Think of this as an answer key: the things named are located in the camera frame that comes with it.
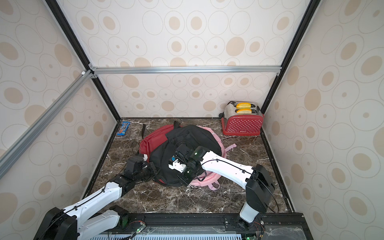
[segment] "red backpack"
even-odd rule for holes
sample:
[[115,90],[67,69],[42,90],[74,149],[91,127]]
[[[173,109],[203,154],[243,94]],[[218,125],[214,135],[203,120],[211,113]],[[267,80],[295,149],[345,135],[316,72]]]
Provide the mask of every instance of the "red backpack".
[[181,127],[178,122],[174,122],[170,125],[165,125],[153,133],[149,134],[148,136],[144,137],[144,131],[145,131],[145,124],[143,125],[141,136],[144,137],[143,140],[140,142],[140,148],[139,153],[140,154],[146,154],[148,156],[147,161],[149,162],[149,154],[155,150],[157,147],[159,147],[161,144],[163,144],[165,141],[167,141],[166,134],[172,131],[175,128]]

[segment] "black power cord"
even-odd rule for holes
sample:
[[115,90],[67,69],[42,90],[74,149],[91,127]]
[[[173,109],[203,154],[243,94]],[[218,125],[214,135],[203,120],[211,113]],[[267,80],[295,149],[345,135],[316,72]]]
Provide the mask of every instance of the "black power cord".
[[[223,161],[223,160],[221,160],[221,159],[212,159],[212,160],[208,160],[207,162],[211,162],[211,161],[225,162],[225,161]],[[243,173],[246,172],[246,173],[252,175],[252,173],[249,173],[249,172],[247,172],[246,170],[239,168],[238,166],[235,166],[235,165],[233,165],[233,164],[231,164],[231,163],[229,163],[229,162],[225,162],[225,163],[231,165],[232,167],[235,167],[235,168],[237,168],[237,169],[240,169]],[[264,185],[264,187],[265,187],[265,188],[268,190],[268,192],[271,194],[273,200],[274,200],[275,203],[276,203],[276,206],[277,206],[277,212],[280,212],[279,205],[277,204],[277,201],[276,201],[275,197],[273,196],[272,192],[271,192],[271,191],[269,190],[269,188],[264,184],[264,182],[260,180],[260,178],[257,178],[257,179]]]
[[204,173],[205,173],[205,176],[204,176],[202,179],[200,179],[198,176],[196,176],[196,177],[194,178],[194,180],[197,179],[199,182],[204,181],[204,179],[205,179],[206,176],[207,176],[207,171],[204,170]]

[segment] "white robotic arm segment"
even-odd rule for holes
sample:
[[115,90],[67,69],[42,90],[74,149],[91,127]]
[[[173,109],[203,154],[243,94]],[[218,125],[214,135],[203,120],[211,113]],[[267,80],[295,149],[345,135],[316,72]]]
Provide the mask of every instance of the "white robotic arm segment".
[[250,173],[253,172],[251,166],[232,162],[226,158],[220,157],[212,151],[207,152],[203,156],[201,167],[204,170],[215,172],[234,181],[243,189],[245,189],[245,186],[247,185],[245,180],[250,178]]
[[78,229],[91,216],[109,203],[121,197],[122,188],[115,182],[108,182],[104,187],[84,198],[83,200],[64,208],[69,216],[76,216]]
[[114,228],[119,223],[120,216],[113,210],[106,210],[103,214],[87,220],[78,229],[77,240],[88,240],[108,229]]

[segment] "metal rail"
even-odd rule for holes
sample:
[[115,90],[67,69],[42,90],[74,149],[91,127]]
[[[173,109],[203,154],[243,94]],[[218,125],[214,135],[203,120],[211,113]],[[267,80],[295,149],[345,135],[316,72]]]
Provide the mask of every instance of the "metal rail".
[[256,73],[281,70],[278,65],[263,66],[188,66],[188,67],[127,67],[100,68],[91,67],[96,74],[134,74],[134,73]]
[[40,118],[0,157],[0,179],[27,150],[40,133],[65,107],[83,84],[91,77],[91,70],[86,71],[40,116]]

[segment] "black frame edge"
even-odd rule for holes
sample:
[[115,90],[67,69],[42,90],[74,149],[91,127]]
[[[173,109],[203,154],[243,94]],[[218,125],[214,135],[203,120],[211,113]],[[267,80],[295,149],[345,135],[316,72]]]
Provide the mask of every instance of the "black frame edge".
[[[51,12],[53,13],[54,17],[56,18],[57,22],[59,23],[61,29],[63,30],[65,36],[67,37],[68,41],[71,43],[74,51],[76,52],[77,56],[79,57],[81,63],[84,65],[86,70],[91,70],[89,67],[90,61],[85,54],[83,48],[80,45],[80,42],[76,38],[75,33],[73,32],[71,26],[69,25],[67,19],[64,16],[63,11],[61,10],[59,4],[56,2],[56,0],[45,0],[48,7],[50,8]],[[113,105],[111,99],[109,98],[106,90],[104,89],[103,85],[101,84],[101,81],[99,78],[92,78],[93,83],[95,84],[97,90],[99,91],[101,97],[104,99],[105,103],[107,104],[109,110],[111,111],[113,117],[116,119],[116,121],[120,121],[120,115],[118,111],[116,110],[115,106]]]
[[[233,227],[230,219],[236,218],[238,214],[129,214],[132,220],[141,220],[148,227],[223,227],[226,231],[235,231],[239,234],[255,234],[255,225],[251,225],[249,230]],[[307,240],[313,240],[307,221],[302,213],[259,213],[257,220],[264,221],[264,227],[289,227],[300,226],[303,229]],[[119,227],[108,230],[113,234],[129,234],[137,227],[121,230]]]
[[266,139],[264,130],[262,128],[260,129],[260,136],[261,136],[261,138],[263,140],[264,147],[265,147],[265,150],[266,150],[266,152],[268,154],[269,160],[271,162],[273,171],[275,172],[277,182],[279,183],[280,190],[281,190],[281,193],[282,193],[284,201],[285,201],[285,205],[287,206],[288,210],[290,210],[291,212],[295,212],[295,210],[293,209],[292,201],[291,201],[291,199],[289,197],[289,194],[288,194],[288,191],[287,191],[287,189],[285,187],[283,178],[281,177],[279,168],[277,167],[277,163],[276,163],[276,160],[275,160],[275,158],[273,156],[271,147],[269,146],[269,143],[268,143],[268,141]]
[[108,143],[107,143],[107,146],[105,146],[105,149],[104,149],[104,152],[103,154],[101,155],[101,158],[100,158],[100,161],[99,163],[97,164],[96,166],[96,169],[95,171],[93,172],[92,174],[92,177],[91,177],[91,180],[89,181],[89,184],[87,186],[87,189],[85,190],[84,192],[84,195],[83,195],[83,199],[85,197],[88,197],[90,194],[91,194],[91,191],[92,191],[92,188],[96,182],[96,178],[98,177],[99,175],[99,172],[101,170],[101,167],[103,166],[104,164],[104,161],[105,161],[105,158],[107,157],[107,154],[109,152],[109,149],[111,148],[111,145],[113,143],[113,140],[115,139],[115,136],[116,136],[116,133],[118,132],[119,128],[120,128],[120,125],[121,125],[121,121],[118,121],[116,123],[116,126],[115,128],[113,129],[113,132],[108,140]]
[[309,23],[312,20],[312,17],[320,4],[321,0],[311,0],[308,4],[307,10],[305,11],[303,18],[300,22],[300,25],[295,33],[295,36],[293,37],[293,40],[291,42],[291,45],[288,48],[287,54],[285,55],[283,62],[281,64],[281,71],[278,76],[276,76],[275,80],[273,81],[273,84],[265,98],[265,101],[263,103],[263,106],[261,108],[262,113],[265,113],[266,109],[268,108],[269,104],[272,101],[273,96],[275,95],[275,92],[283,79],[283,76],[285,72],[288,69],[289,64],[291,63],[291,60],[293,58],[293,55],[295,54],[304,34],[305,31],[308,28]]

